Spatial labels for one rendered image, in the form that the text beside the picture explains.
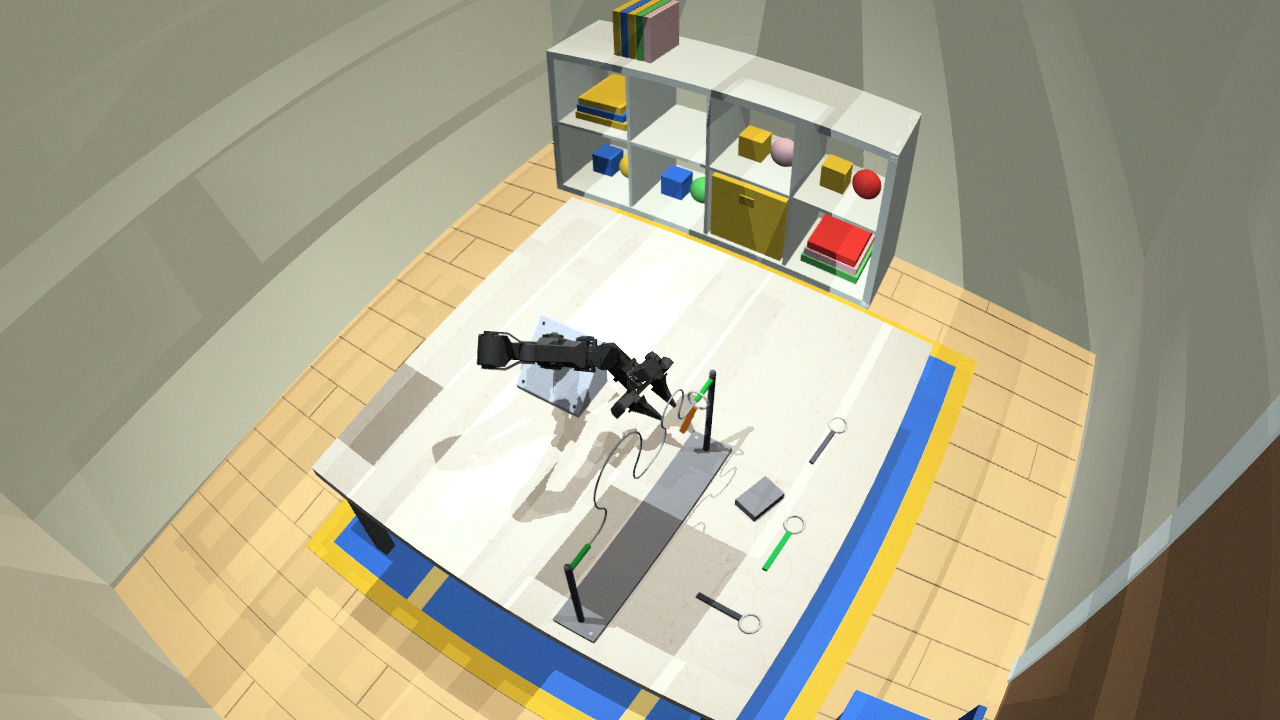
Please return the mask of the grey ring with dark grey handle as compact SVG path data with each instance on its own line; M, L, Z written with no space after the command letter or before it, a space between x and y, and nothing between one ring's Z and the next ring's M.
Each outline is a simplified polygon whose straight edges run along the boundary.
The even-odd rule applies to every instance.
M710 600L710 597L708 597L708 596L705 596L705 594L703 594L700 592L696 594L695 598L701 600L703 602L709 603L710 607L718 609L721 612L724 612L726 615L728 614L730 618L733 618L733 619L739 620L739 628L744 633L753 634L755 632L759 632L759 629L762 628L762 618L758 616L754 612L746 612L745 615L740 615L739 612L735 612L733 610L726 607L724 605L721 605L719 602L716 602L716 600ZM748 618L748 616L751 616L751 615L755 616L755 618L758 618L758 620L760 621L760 625L754 632L746 632L741 626L742 618Z
M829 434L828 434L828 436L827 436L827 437L826 437L826 438L823 439L823 442L822 442L822 445L819 446L819 448L817 448L817 452L815 452L815 454L813 454L813 456L810 457L809 462L810 462L812 465L813 465L814 462L817 462L817 457L818 457L818 456L820 455L820 452L823 452L823 451L824 451L824 448L827 447L827 445L829 443L829 439L831 439L831 438L832 438L832 437L835 436L835 433L844 433L844 430L833 430L833 429L832 429L832 427L831 427L831 421L832 421L832 420L833 420L835 418L840 418L840 419L842 419L842 420L845 421L845 428L844 428L844 430L846 430L846 429L849 428L849 423L847 423L847 421L845 420L845 418L844 418L844 416L833 416L833 418L831 418L831 419L829 419L829 421L828 421L828 427L829 427L829 429L831 429L831 430L829 430Z

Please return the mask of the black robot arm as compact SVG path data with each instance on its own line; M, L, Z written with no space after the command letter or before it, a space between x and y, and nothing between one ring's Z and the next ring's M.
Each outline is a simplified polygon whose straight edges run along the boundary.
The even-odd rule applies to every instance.
M518 342L511 342L511 338ZM593 341L593 342L590 342ZM541 334L538 341L524 341L515 338L507 332L484 331L477 334L477 361L476 365L484 370L506 372L518 364L535 364L543 369L561 370L562 366L573 368L573 372L590 372L595 369L614 372L627 354L614 342L603 342L596 346L595 336L580 334L575 341L566 340L564 334L550 332ZM518 360L506 366L509 360ZM655 352L649 352L645 361L634 361L634 370L625 370L628 382L634 388L639 388L644 380L652 380L657 372L662 370L660 357ZM500 368L506 366L506 368ZM591 369L591 370L590 370Z

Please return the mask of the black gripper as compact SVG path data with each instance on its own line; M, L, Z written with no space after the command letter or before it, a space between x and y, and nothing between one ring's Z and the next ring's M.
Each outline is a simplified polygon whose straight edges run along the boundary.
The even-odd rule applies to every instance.
M643 393L643 391L646 389L646 387L652 384L653 386L652 391L655 395L658 395L660 398L663 398L666 401L666 404L668 404L668 401L669 401L669 398L671 398L672 395L669 393L669 388L668 388L667 382L666 382L666 375L668 375L667 370L675 363L669 357L662 357L660 363L659 363L660 366L662 366L662 370L657 372L657 375L654 378L652 378L652 380L646 380L645 383L643 382L644 384L640 383L641 386L636 389L628 382L628 378L625 374L626 369L628 369L630 372L634 370L634 368L635 368L632 365L634 361L637 361L637 359L636 357L632 357L632 359L631 357L626 357L625 361L621 363L620 366L617 366L614 369L614 372L612 372L612 375L614 375L614 379L613 379L614 383L617 380L620 380L620 383L622 386L625 386L625 388L627 391L611 407L611 414L612 414L612 416L614 416L614 419L618 419L622 414L625 414L625 410L628 407L628 413L639 413L639 414L643 414L643 415L646 415L646 416L652 416L652 418L654 418L654 419L657 419L657 420L660 421L660 419L662 419L660 414L657 413L657 410L654 407L652 407L650 404L646 402L646 398L645 398L644 395L643 395L643 397L640 397L639 395Z

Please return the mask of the orange handle with grey loop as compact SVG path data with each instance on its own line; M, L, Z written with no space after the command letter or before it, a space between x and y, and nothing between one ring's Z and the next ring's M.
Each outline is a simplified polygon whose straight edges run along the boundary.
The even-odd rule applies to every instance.
M705 400L705 402L707 402L707 407L699 407L699 406L698 406L698 405L695 404L695 406L692 407L692 410L691 410L691 411L689 413L689 415L686 416L686 419L685 419L685 421L684 421L682 427L680 428L680 432L682 432L684 434L685 434L685 433L686 433L686 430L689 429L689 425L690 425L690 423L692 421L692 416L695 416L695 414L698 413L698 409L699 409L699 410L707 410L707 409L709 407L709 402L708 402L707 397L705 397L704 395L701 395L701 392L698 392L698 391L695 391L695 389L692 389L692 391L689 391L689 395L687 395L687 398L689 398L689 402L690 402L690 404L694 404L694 402L692 402L692 400L690 398L690 395L692 395L692 393L695 393L695 395L700 395L700 396L701 396L701 397L703 397L703 398Z

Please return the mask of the grey loop with green handle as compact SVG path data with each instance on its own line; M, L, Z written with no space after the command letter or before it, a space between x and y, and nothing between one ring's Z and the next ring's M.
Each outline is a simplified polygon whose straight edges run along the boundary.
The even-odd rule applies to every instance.
M794 515L791 515L791 516L788 516L788 518L800 518L800 515L797 515L797 514L794 514ZM786 521L788 520L788 518L785 518L785 529L786 529L786 532L785 532L785 536L782 537L782 539L780 541L780 543L778 543L778 544L777 544L777 547L774 548L774 552L773 552L773 553L771 555L771 557L769 557L769 559L767 560L767 562L765 562L765 564L764 564L764 566L762 568L762 569L763 569L764 571L768 571L768 569L771 568L772 562L774 562L774 559L777 559L777 556L778 556L780 551L781 551L781 550L783 550L783 547L785 547L786 542L788 541L788 537L790 537L791 534L797 534L799 532L801 532L801 530L803 530L803 529L805 529L805 527L806 527L806 525L805 525L805 521L804 521L805 519L804 519L804 518L800 518L800 519L803 520L803 528L801 528L801 530L797 530L797 532L792 532L792 530L788 530L788 529L787 529L787 527L786 527Z

